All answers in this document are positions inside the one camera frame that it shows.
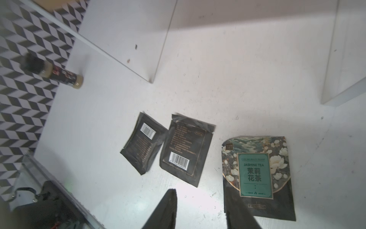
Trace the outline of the black tea bag with barcode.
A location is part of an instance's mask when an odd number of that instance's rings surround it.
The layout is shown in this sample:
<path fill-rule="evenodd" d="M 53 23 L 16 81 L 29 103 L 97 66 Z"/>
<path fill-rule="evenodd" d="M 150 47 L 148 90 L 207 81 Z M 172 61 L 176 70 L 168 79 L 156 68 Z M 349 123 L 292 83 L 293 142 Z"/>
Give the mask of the black tea bag with barcode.
<path fill-rule="evenodd" d="M 198 187 L 215 125 L 173 114 L 160 154 L 160 167 Z"/>

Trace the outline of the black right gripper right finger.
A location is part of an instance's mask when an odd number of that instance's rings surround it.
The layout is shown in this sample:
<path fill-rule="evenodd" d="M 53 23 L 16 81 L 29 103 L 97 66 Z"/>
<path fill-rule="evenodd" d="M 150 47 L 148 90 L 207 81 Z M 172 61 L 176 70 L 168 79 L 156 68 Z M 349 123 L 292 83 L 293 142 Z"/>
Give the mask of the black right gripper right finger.
<path fill-rule="evenodd" d="M 228 229 L 261 229 L 233 187 L 224 188 L 224 210 Z"/>

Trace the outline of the green jasmine tea bag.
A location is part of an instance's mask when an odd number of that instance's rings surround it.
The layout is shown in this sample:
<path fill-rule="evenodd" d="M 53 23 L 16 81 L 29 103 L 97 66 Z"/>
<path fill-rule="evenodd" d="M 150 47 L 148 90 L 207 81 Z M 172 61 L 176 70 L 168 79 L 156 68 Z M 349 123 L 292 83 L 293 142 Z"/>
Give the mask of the green jasmine tea bag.
<path fill-rule="evenodd" d="M 222 144 L 224 187 L 253 216 L 296 221 L 287 140 L 238 136 Z"/>

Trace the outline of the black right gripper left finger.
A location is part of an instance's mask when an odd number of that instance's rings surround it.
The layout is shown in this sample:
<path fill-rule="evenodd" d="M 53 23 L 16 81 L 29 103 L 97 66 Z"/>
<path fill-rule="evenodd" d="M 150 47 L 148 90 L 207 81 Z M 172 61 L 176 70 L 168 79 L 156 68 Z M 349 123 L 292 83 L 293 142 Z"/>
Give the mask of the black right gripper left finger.
<path fill-rule="evenodd" d="M 175 229 L 177 215 L 177 193 L 169 189 L 144 224 L 143 229 Z"/>

